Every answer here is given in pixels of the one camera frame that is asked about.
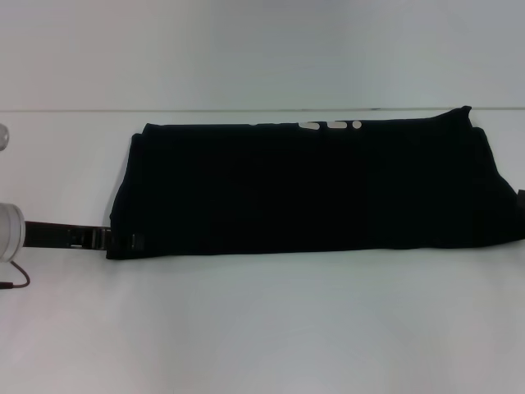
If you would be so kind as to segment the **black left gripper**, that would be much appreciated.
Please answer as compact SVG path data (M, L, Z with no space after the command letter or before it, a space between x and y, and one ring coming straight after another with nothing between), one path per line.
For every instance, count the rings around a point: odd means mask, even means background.
M26 222L24 247L143 252L142 234L121 234L109 227Z

